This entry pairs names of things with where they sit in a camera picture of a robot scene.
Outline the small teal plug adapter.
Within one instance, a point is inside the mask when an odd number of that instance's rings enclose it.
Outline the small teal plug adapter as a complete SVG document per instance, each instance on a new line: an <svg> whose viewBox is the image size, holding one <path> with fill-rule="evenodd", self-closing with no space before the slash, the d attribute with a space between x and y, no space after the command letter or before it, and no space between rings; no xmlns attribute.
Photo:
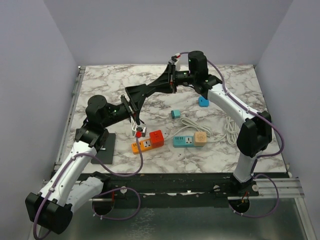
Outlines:
<svg viewBox="0 0 320 240"><path fill-rule="evenodd" d="M181 112L179 110L175 109L170 112L170 115L171 115L172 119L178 119L181 117Z"/></svg>

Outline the blue cube socket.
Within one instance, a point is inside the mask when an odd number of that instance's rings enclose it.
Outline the blue cube socket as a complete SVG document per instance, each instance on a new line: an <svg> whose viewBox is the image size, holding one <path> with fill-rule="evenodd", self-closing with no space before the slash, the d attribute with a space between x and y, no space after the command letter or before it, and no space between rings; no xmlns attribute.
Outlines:
<svg viewBox="0 0 320 240"><path fill-rule="evenodd" d="M196 102L198 103L198 106L202 108L206 108L209 106L209 100L204 98L203 96L200 96Z"/></svg>

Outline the red cube socket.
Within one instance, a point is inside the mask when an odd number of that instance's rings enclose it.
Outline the red cube socket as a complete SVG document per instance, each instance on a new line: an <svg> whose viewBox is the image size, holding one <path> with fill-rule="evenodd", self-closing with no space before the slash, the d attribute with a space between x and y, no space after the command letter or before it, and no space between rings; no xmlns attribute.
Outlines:
<svg viewBox="0 0 320 240"><path fill-rule="evenodd" d="M153 148L159 148L164 145L164 136L161 130L152 131L149 133L149 139Z"/></svg>

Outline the orange power strip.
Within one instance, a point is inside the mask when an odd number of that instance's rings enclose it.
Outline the orange power strip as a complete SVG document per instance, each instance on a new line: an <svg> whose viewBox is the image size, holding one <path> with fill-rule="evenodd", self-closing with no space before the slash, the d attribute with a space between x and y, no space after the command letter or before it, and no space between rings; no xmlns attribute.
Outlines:
<svg viewBox="0 0 320 240"><path fill-rule="evenodd" d="M151 141L150 141L149 138L148 138L148 139L145 139L145 140L139 141L139 147L140 147L140 150L141 150L142 153L143 153L143 152L150 151L150 150L153 149L152 144L151 144ZM134 155L139 154L139 149L138 149L138 145L137 145L136 142L134 142L134 143L131 144L131 149L132 149L132 153L133 153Z"/></svg>

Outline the teal power strip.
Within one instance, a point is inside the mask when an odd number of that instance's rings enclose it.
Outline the teal power strip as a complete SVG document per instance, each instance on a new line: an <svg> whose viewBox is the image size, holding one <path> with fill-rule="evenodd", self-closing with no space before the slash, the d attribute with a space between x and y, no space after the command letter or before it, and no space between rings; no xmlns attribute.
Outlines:
<svg viewBox="0 0 320 240"><path fill-rule="evenodd" d="M194 148L196 147L194 144L193 136L174 136L172 145L174 148Z"/></svg>

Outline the beige cube socket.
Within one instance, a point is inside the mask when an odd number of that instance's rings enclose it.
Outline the beige cube socket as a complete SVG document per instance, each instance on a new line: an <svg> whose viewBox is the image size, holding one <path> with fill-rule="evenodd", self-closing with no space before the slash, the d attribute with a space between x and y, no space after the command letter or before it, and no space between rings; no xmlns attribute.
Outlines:
<svg viewBox="0 0 320 240"><path fill-rule="evenodd" d="M204 131L196 131L193 135L193 145L196 147L204 147L207 143L207 133Z"/></svg>

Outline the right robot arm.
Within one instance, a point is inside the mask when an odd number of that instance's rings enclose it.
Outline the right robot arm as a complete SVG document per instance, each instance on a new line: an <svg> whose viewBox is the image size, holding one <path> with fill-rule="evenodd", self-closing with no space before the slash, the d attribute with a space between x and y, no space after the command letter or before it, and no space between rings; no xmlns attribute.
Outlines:
<svg viewBox="0 0 320 240"><path fill-rule="evenodd" d="M240 155L233 172L235 180L230 182L229 189L234 195L240 196L248 189L247 182L252 179L258 157L272 141L271 115L267 111L249 108L227 89L222 75L216 77L210 74L210 61L202 51L187 52L187 71L176 69L180 56L180 53L172 56L163 74L148 84L146 96L154 93L173 94L178 86L190 85L196 93L216 104L235 121L240 128L236 140Z"/></svg>

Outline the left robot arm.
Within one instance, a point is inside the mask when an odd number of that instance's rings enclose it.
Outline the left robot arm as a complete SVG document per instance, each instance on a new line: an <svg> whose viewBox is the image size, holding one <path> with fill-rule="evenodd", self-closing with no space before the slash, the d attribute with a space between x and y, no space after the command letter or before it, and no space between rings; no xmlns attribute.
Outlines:
<svg viewBox="0 0 320 240"><path fill-rule="evenodd" d="M146 128L140 126L139 118L146 88L145 84L126 87L127 97L122 96L118 105L108 103L102 95L94 95L88 100L86 119L82 127L76 130L67 158L38 193L30 193L25 199L36 240L39 239L37 226L61 234L70 224L74 213L89 199L95 196L103 198L110 193L108 179L99 172L79 186L75 186L75 183L86 165L96 158L104 146L109 136L107 127L129 119L136 139L146 135Z"/></svg>

